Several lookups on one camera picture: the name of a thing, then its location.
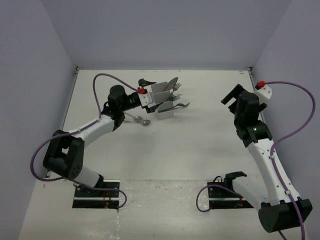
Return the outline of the plain shiny steel spoon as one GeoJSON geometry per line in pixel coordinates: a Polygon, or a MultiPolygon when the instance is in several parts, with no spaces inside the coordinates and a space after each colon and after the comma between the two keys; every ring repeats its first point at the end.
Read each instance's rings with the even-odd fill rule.
{"type": "Polygon", "coordinates": [[[131,115],[131,114],[127,113],[127,112],[124,112],[124,114],[125,114],[126,116],[131,117],[131,118],[132,118],[135,122],[137,122],[137,123],[140,123],[140,122],[143,121],[143,118],[142,118],[141,116],[131,115]]]}

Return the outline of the teal slim fork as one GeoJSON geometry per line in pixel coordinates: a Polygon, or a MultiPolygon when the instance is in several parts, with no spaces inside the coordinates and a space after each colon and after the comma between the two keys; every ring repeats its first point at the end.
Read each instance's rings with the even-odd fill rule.
{"type": "Polygon", "coordinates": [[[168,101],[176,101],[181,98],[181,94],[170,94],[168,97],[168,101]]]}

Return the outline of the teal round spoon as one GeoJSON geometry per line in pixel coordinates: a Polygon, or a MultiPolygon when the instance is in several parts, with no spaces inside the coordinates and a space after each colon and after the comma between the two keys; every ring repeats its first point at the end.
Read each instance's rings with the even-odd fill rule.
{"type": "Polygon", "coordinates": [[[173,107],[169,107],[169,108],[166,108],[164,110],[162,110],[161,112],[168,112],[168,111],[172,111],[172,110],[176,110],[176,109],[185,109],[187,108],[188,106],[190,105],[190,103],[178,103],[176,105],[174,105],[173,107]]]}

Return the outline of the matte round steel spoon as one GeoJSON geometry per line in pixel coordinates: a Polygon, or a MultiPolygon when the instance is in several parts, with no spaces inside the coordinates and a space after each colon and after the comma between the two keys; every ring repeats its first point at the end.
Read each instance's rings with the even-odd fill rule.
{"type": "Polygon", "coordinates": [[[164,92],[166,92],[166,91],[170,91],[175,85],[176,85],[176,83],[178,82],[178,77],[174,77],[173,79],[171,79],[168,83],[167,83],[167,85],[165,86],[165,88],[164,88],[164,92]]]}

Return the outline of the shiny steel fork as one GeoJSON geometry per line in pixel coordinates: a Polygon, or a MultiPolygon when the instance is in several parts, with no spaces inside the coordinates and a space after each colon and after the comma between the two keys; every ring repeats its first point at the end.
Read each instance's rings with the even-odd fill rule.
{"type": "Polygon", "coordinates": [[[181,86],[182,86],[181,83],[175,84],[175,85],[173,86],[173,88],[172,88],[172,92],[174,93],[174,92],[177,91],[181,86]]]}

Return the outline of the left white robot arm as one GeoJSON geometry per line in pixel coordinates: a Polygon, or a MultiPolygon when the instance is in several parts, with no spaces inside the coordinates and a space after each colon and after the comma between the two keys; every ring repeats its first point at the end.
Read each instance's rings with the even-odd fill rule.
{"type": "Polygon", "coordinates": [[[152,101],[152,82],[140,79],[138,88],[126,94],[122,85],[110,88],[107,101],[98,107],[98,118],[73,132],[57,130],[49,143],[43,166],[69,181],[86,186],[92,196],[103,193],[103,176],[84,166],[85,148],[105,134],[118,129],[125,120],[124,112],[146,108],[152,101]]]}

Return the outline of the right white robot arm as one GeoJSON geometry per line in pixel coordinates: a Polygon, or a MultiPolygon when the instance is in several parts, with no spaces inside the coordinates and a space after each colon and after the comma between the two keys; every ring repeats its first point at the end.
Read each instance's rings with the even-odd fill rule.
{"type": "Polygon", "coordinates": [[[253,157],[262,176],[266,191],[262,191],[248,175],[242,171],[230,172],[221,182],[213,180],[203,190],[215,193],[218,198],[238,197],[246,200],[257,210],[259,221],[268,233],[300,228],[301,238],[306,238],[304,222],[313,206],[309,199],[302,199],[288,178],[276,152],[272,133],[264,122],[259,120],[260,112],[267,107],[272,89],[263,81],[249,92],[237,84],[222,100],[234,115],[236,134],[253,157]]]}

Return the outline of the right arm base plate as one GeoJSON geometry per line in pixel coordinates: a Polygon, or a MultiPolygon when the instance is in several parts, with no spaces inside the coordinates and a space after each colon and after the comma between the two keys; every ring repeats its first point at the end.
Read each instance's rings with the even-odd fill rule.
{"type": "Polygon", "coordinates": [[[207,182],[197,194],[195,205],[198,211],[206,213],[211,210],[222,209],[253,209],[254,207],[242,196],[236,193],[232,187],[233,180],[239,177],[246,177],[242,171],[227,173],[224,178],[218,175],[213,181],[207,182]],[[201,209],[199,206],[199,197],[201,193],[207,190],[208,209],[201,209]]]}

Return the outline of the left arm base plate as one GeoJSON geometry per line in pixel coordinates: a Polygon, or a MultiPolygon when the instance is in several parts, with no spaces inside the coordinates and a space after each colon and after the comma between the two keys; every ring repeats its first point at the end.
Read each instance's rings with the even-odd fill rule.
{"type": "Polygon", "coordinates": [[[119,210],[127,203],[127,195],[120,190],[120,180],[103,180],[98,188],[93,190],[74,183],[75,187],[73,209],[114,209],[119,210]]]}

